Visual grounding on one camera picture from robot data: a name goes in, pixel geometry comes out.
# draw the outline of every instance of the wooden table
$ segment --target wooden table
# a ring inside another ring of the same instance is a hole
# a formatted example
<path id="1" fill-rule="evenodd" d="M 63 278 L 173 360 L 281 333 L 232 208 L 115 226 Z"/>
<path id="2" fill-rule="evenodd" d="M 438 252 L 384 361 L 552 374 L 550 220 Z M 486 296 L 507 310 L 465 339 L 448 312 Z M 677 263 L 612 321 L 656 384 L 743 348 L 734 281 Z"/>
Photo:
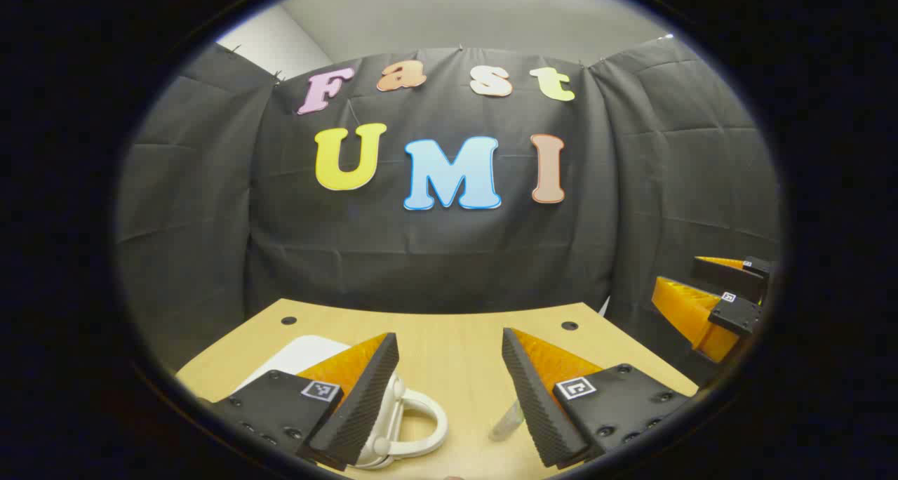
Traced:
<path id="1" fill-rule="evenodd" d="M 293 316 L 294 324 L 281 320 Z M 578 328 L 569 331 L 561 323 Z M 449 418 L 445 443 L 419 458 L 384 469 L 347 467 L 357 479 L 542 479 L 557 474 L 542 466 L 521 425 L 509 439 L 488 439 L 492 426 L 516 400 L 502 361 L 502 328 L 514 327 L 607 368 L 626 362 L 686 396 L 698 387 L 640 343 L 582 303 L 493 314 L 389 314 L 320 307 L 281 299 L 218 340 L 177 372 L 196 396 L 218 401 L 291 340 L 304 334 L 355 345 L 380 333 L 396 334 L 397 374 L 406 387 L 427 394 Z M 421 439 L 434 425 L 423 416 L 402 420 L 401 437 Z"/>

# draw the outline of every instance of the mug handle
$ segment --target mug handle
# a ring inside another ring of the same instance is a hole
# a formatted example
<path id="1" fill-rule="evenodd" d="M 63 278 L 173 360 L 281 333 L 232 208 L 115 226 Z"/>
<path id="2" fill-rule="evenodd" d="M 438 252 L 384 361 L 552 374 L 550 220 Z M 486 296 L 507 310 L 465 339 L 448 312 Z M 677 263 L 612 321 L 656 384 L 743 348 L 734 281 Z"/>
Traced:
<path id="1" fill-rule="evenodd" d="M 427 414 L 436 420 L 436 429 L 431 435 L 418 441 L 391 441 L 389 455 L 397 458 L 414 458 L 435 451 L 446 439 L 449 431 L 449 419 L 446 418 L 442 407 L 433 399 L 413 390 L 405 389 L 402 394 L 403 412 L 405 408 L 411 408 Z"/>

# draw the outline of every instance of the foam letter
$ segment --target foam letter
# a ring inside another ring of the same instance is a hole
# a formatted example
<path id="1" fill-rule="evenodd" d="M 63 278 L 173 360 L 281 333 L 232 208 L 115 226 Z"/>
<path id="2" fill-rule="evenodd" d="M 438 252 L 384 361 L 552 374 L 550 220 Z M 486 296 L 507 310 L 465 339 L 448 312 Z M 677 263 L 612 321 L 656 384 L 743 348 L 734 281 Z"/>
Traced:
<path id="1" fill-rule="evenodd" d="M 400 87 L 418 87 L 427 80 L 424 76 L 424 63 L 416 60 L 388 65 L 381 74 L 384 77 L 378 81 L 377 89 L 383 93 L 395 91 Z"/>
<path id="2" fill-rule="evenodd" d="M 325 129 L 315 135 L 318 156 L 315 157 L 315 177 L 325 189 L 353 190 L 365 185 L 375 176 L 377 170 L 377 148 L 380 135 L 387 131 L 384 124 L 365 124 L 356 128 L 362 138 L 362 150 L 358 166 L 351 172 L 340 170 L 340 142 L 349 131 L 343 128 Z"/>
<path id="3" fill-rule="evenodd" d="M 552 135 L 532 135 L 530 141 L 536 147 L 539 178 L 533 189 L 533 201 L 537 203 L 560 203 L 564 200 L 561 189 L 561 174 L 558 172 L 558 154 L 564 142 Z"/>
<path id="4" fill-rule="evenodd" d="M 558 73 L 554 67 L 541 67 L 540 69 L 530 70 L 530 74 L 540 80 L 540 90 L 549 98 L 553 100 L 574 99 L 574 93 L 561 88 L 562 81 L 565 83 L 570 81 L 567 74 Z"/>
<path id="5" fill-rule="evenodd" d="M 508 96 L 512 91 L 507 81 L 508 71 L 491 65 L 475 65 L 471 68 L 471 89 L 481 96 Z"/>
<path id="6" fill-rule="evenodd" d="M 328 98 L 333 98 L 339 92 L 343 81 L 350 80 L 354 74 L 356 72 L 348 67 L 309 77 L 309 92 L 305 94 L 305 103 L 302 103 L 296 114 L 302 115 L 327 108 L 328 102 L 324 100 L 324 96 L 327 95 Z"/>
<path id="7" fill-rule="evenodd" d="M 403 205 L 406 209 L 433 208 L 434 199 L 427 194 L 430 181 L 440 203 L 449 208 L 464 180 L 464 194 L 458 199 L 462 208 L 498 208 L 502 198 L 493 187 L 493 151 L 497 147 L 496 138 L 468 138 L 455 162 L 449 164 L 443 150 L 432 139 L 405 145 L 406 153 L 411 156 L 411 193 Z"/>

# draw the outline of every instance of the textured black surface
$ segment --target textured black surface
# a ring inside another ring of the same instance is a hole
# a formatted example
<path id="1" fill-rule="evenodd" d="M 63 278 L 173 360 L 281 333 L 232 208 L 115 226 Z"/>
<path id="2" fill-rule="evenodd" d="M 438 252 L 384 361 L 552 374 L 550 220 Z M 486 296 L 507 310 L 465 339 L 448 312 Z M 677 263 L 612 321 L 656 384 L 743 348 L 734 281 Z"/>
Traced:
<path id="1" fill-rule="evenodd" d="M 619 447 L 665 419 L 687 398 L 670 390 L 630 365 L 620 364 L 586 375 L 596 391 L 568 398 L 556 384 L 555 397 L 584 437 L 593 453 L 602 455 Z"/>
<path id="2" fill-rule="evenodd" d="M 546 467 L 568 466 L 587 447 L 587 442 L 546 392 L 520 340 L 507 327 L 502 331 L 502 359 L 514 382 L 523 421 L 542 464 Z"/>
<path id="3" fill-rule="evenodd" d="M 269 371 L 208 407 L 239 432 L 300 455 L 305 441 L 314 436 L 343 397 L 339 385 L 332 389 L 336 394 L 330 401 L 302 394 L 312 383 L 309 378 Z"/>
<path id="4" fill-rule="evenodd" d="M 764 294 L 765 282 L 761 276 L 732 266 L 717 265 L 698 257 L 692 260 L 692 277 L 700 282 L 696 287 L 715 294 L 732 292 L 755 303 Z"/>
<path id="5" fill-rule="evenodd" d="M 732 302 L 721 299 L 711 310 L 708 320 L 712 324 L 725 327 L 740 336 L 751 334 L 760 322 L 759 305 L 743 298 L 735 298 Z"/>
<path id="6" fill-rule="evenodd" d="M 356 464 L 375 426 L 384 390 L 397 364 L 396 334 L 388 333 L 346 401 L 312 437 L 310 446 L 335 460 Z"/>

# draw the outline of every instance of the black fabric backdrop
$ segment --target black fabric backdrop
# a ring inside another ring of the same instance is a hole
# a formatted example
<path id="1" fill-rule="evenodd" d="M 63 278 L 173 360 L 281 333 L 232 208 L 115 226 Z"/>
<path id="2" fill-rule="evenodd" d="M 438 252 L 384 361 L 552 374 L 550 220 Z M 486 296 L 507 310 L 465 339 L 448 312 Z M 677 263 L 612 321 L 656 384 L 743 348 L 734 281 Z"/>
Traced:
<path id="1" fill-rule="evenodd" d="M 426 83 L 382 93 L 381 71 L 414 58 Z M 514 92 L 480 96 L 475 65 Z M 295 114 L 308 77 L 343 67 L 321 112 Z M 529 71 L 567 74 L 577 98 L 542 94 Z M 170 368 L 278 298 L 407 313 L 478 313 L 586 302 L 677 366 L 689 345 L 651 307 L 659 273 L 689 281 L 694 255 L 772 258 L 776 180 L 757 129 L 728 87 L 673 39 L 581 67 L 480 48 L 372 55 L 275 79 L 221 46 L 163 94 L 126 159 L 119 262 L 138 326 Z M 380 122 L 371 182 L 334 192 L 315 178 L 314 136 Z M 565 142 L 565 201 L 539 204 L 530 135 Z M 452 160 L 497 138 L 491 211 L 407 211 L 415 139 Z"/>

